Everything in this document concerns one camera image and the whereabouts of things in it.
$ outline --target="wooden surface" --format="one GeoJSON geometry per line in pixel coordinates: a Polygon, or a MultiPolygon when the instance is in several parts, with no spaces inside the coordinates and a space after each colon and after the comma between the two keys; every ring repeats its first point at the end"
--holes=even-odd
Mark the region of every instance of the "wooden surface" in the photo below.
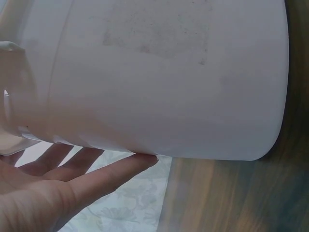
{"type": "Polygon", "coordinates": [[[289,86],[258,161],[174,159],[158,232],[309,232],[309,0],[287,0],[289,86]]]}

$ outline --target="hand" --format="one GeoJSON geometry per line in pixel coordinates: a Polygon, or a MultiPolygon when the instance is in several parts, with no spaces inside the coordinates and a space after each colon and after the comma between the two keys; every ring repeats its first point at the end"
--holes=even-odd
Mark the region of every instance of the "hand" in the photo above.
{"type": "Polygon", "coordinates": [[[58,167],[72,149],[52,145],[36,161],[14,167],[23,152],[0,156],[0,231],[58,231],[100,197],[157,163],[135,154],[86,173],[102,150],[83,148],[58,167]]]}

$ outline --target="finger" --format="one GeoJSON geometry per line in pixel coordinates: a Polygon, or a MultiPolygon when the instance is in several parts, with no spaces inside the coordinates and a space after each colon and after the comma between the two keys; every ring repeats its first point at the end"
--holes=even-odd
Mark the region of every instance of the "finger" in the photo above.
{"type": "Polygon", "coordinates": [[[19,158],[23,155],[24,151],[16,152],[15,154],[9,155],[9,156],[0,156],[0,160],[3,162],[15,166],[19,158]]]}
{"type": "Polygon", "coordinates": [[[44,152],[36,161],[27,163],[19,169],[27,174],[42,176],[46,172],[58,167],[73,146],[66,144],[54,144],[44,152]]]}
{"type": "Polygon", "coordinates": [[[69,181],[84,175],[104,151],[83,148],[62,166],[47,172],[44,177],[52,180],[69,181]]]}
{"type": "Polygon", "coordinates": [[[69,184],[78,203],[77,209],[86,207],[100,197],[115,191],[157,162],[156,156],[135,154],[71,180],[69,184]]]}

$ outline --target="white plastic container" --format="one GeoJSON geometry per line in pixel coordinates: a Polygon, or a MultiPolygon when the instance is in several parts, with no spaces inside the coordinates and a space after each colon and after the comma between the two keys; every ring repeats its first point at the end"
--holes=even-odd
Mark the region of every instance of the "white plastic container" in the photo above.
{"type": "Polygon", "coordinates": [[[3,154],[35,139],[254,160],[277,139],[283,0],[2,3],[0,41],[17,46],[0,44],[1,124],[7,138],[27,138],[3,154]]]}

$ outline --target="floral pattern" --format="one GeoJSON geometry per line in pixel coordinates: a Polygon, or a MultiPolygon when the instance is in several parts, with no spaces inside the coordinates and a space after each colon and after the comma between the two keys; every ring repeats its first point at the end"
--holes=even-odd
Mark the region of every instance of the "floral pattern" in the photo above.
{"type": "MultiPolygon", "coordinates": [[[[35,160],[30,154],[41,154],[50,146],[39,143],[26,149],[27,159],[19,165],[35,160]]],[[[70,159],[81,147],[74,147],[65,160],[70,159]]],[[[131,153],[105,151],[89,171],[96,170],[131,153]]],[[[73,217],[61,232],[155,232],[158,227],[163,199],[168,182],[171,157],[160,156],[154,167],[137,175],[115,192],[97,200],[73,217]]]]}

